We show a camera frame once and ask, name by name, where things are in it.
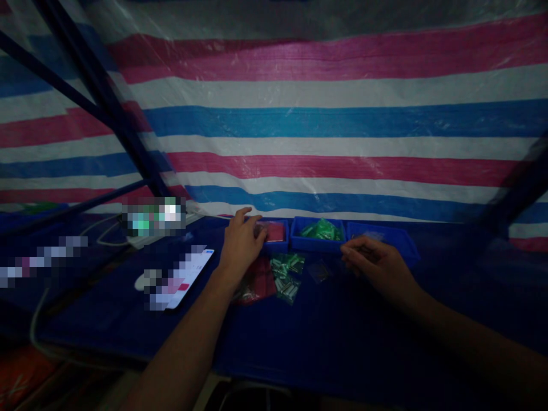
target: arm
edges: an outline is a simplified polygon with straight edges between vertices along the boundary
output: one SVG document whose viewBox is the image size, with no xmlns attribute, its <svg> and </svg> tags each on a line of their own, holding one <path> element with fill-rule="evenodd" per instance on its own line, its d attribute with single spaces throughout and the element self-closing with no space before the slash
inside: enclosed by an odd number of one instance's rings
<svg viewBox="0 0 548 411">
<path fill-rule="evenodd" d="M 398 250 L 367 238 L 341 247 L 342 259 L 401 312 L 516 404 L 548 408 L 548 358 L 444 306 L 415 281 Z"/>
<path fill-rule="evenodd" d="M 191 410 L 206 381 L 215 344 L 234 291 L 251 263 L 257 258 L 266 237 L 257 239 L 253 225 L 261 216 L 244 222 L 236 213 L 225 230 L 219 266 L 204 291 L 171 333 L 130 392 L 123 409 Z"/>
</svg>

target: power strip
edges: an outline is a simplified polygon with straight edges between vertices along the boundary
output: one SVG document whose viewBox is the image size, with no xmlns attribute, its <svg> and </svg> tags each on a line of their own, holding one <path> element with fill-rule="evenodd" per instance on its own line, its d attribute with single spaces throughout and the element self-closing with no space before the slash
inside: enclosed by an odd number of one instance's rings
<svg viewBox="0 0 548 411">
<path fill-rule="evenodd" d="M 190 224 L 194 223 L 201 219 L 203 215 L 189 213 L 185 215 L 185 224 L 188 227 Z M 127 241 L 131 244 L 133 248 L 141 249 L 145 245 L 155 243 L 156 241 L 164 238 L 165 236 L 150 236 L 150 237 L 128 237 Z"/>
</svg>

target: phone screen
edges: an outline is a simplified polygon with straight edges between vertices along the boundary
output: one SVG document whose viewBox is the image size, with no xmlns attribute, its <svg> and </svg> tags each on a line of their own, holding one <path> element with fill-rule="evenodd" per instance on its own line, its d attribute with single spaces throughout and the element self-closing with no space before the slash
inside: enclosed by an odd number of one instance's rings
<svg viewBox="0 0 548 411">
<path fill-rule="evenodd" d="M 167 304 L 167 309 L 174 309 L 179 305 L 212 255 L 212 249 L 205 249 L 201 254 L 193 254 L 191 261 L 181 263 L 180 268 L 174 270 L 174 276 L 179 279 L 180 285 Z"/>
</svg>

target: white cable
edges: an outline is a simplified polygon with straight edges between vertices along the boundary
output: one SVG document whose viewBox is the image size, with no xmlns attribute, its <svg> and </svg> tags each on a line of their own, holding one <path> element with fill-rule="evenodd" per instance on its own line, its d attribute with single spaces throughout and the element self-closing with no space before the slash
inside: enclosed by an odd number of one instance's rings
<svg viewBox="0 0 548 411">
<path fill-rule="evenodd" d="M 91 230 L 92 228 L 98 226 L 99 224 L 104 223 L 105 221 L 108 221 L 108 220 L 113 219 L 113 218 L 115 218 L 115 217 L 118 217 L 119 215 L 120 215 L 120 214 L 115 214 L 115 215 L 112 215 L 112 216 L 107 217 L 107 218 L 105 218 L 105 219 L 102 219 L 102 220 L 100 220 L 100 221 L 98 221 L 98 222 L 96 222 L 96 223 L 93 223 L 92 225 L 90 225 L 90 226 L 87 227 L 84 231 L 82 231 L 82 232 L 80 233 L 80 237 L 82 237 L 85 233 L 87 233 L 87 232 L 88 232 L 89 230 Z"/>
<path fill-rule="evenodd" d="M 56 358 L 58 360 L 70 362 L 71 364 L 74 364 L 74 365 L 100 369 L 105 371 L 128 371 L 126 368 L 102 366 L 102 365 L 90 364 L 88 362 L 74 360 L 73 358 L 49 351 L 48 349 L 44 348 L 43 346 L 41 346 L 41 344 L 38 343 L 38 341 L 36 340 L 36 324 L 38 323 L 38 316 L 40 315 L 40 311 L 42 310 L 42 306 L 44 305 L 44 302 L 46 301 L 46 297 L 49 291 L 50 291 L 49 287 L 44 290 L 44 293 L 42 294 L 42 297 L 40 298 L 40 301 L 38 301 L 38 305 L 36 306 L 36 309 L 34 310 L 33 319 L 30 322 L 29 339 L 33 347 L 36 348 L 38 351 L 40 351 L 42 354 L 44 354 L 46 357 Z"/>
<path fill-rule="evenodd" d="M 104 241 L 101 241 L 103 237 L 105 237 L 113 228 L 118 226 L 118 222 L 116 224 L 113 224 L 110 226 L 110 228 L 106 229 L 100 236 L 97 238 L 96 243 L 100 245 L 107 245 L 109 247 L 122 247 L 123 245 L 128 245 L 129 241 L 125 241 L 124 243 L 105 243 Z"/>
<path fill-rule="evenodd" d="M 92 225 L 90 225 L 89 227 L 87 227 L 84 231 L 82 231 L 80 233 L 80 237 L 82 237 L 85 233 L 87 233 L 89 230 L 91 230 L 92 228 L 98 226 L 99 224 L 101 223 L 104 223 L 105 221 L 109 221 L 113 218 L 116 218 L 118 216 L 120 216 L 121 214 L 115 214 L 115 215 L 112 215 L 110 217 L 107 217 L 105 219 L 102 219 L 102 220 L 99 220 L 97 221 L 96 223 L 93 223 Z M 97 244 L 100 244 L 100 245 L 107 245 L 109 247 L 122 247 L 124 245 L 129 245 L 129 242 L 126 241 L 125 243 L 105 243 L 104 241 L 101 241 L 102 238 L 107 235 L 108 232 L 110 232 L 114 227 L 116 227 L 118 225 L 118 222 L 116 222 L 116 224 L 114 224 L 113 226 L 111 226 L 110 228 L 108 228 L 106 231 L 103 231 L 103 233 L 99 236 L 99 238 L 97 238 L 97 241 L 96 243 Z"/>
<path fill-rule="evenodd" d="M 215 218 L 221 218 L 223 220 L 232 220 L 232 217 L 224 217 L 224 216 L 216 216 L 213 214 L 206 214 L 198 211 L 192 211 L 193 214 L 203 215 L 204 217 L 215 217 Z"/>
</svg>

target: blue plastic bin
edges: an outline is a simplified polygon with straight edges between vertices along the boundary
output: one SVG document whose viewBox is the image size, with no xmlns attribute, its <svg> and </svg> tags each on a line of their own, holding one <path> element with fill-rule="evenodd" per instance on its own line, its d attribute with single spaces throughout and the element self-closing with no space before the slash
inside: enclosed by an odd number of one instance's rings
<svg viewBox="0 0 548 411">
<path fill-rule="evenodd" d="M 404 229 L 360 223 L 348 223 L 346 225 L 347 240 L 350 240 L 352 236 L 361 236 L 365 233 L 369 233 L 369 237 L 396 247 L 409 268 L 421 260 L 414 241 Z"/>
<path fill-rule="evenodd" d="M 276 221 L 278 223 L 284 223 L 285 241 L 276 241 L 274 243 L 264 243 L 263 248 L 266 249 L 269 253 L 287 254 L 287 252 L 289 251 L 289 224 L 287 220 L 261 219 L 261 221 Z"/>
<path fill-rule="evenodd" d="M 312 252 L 324 252 L 331 254 L 340 254 L 341 245 L 346 241 L 330 241 L 330 240 L 319 240 L 311 239 L 307 237 L 299 236 L 300 232 L 307 225 L 315 223 L 320 219 L 309 218 L 309 217 L 295 217 L 293 224 L 291 224 L 291 248 L 299 249 L 303 251 L 312 251 Z M 345 231 L 343 222 L 339 220 L 329 220 L 330 223 L 333 223 L 335 227 L 341 230 L 342 238 L 345 238 Z"/>
</svg>

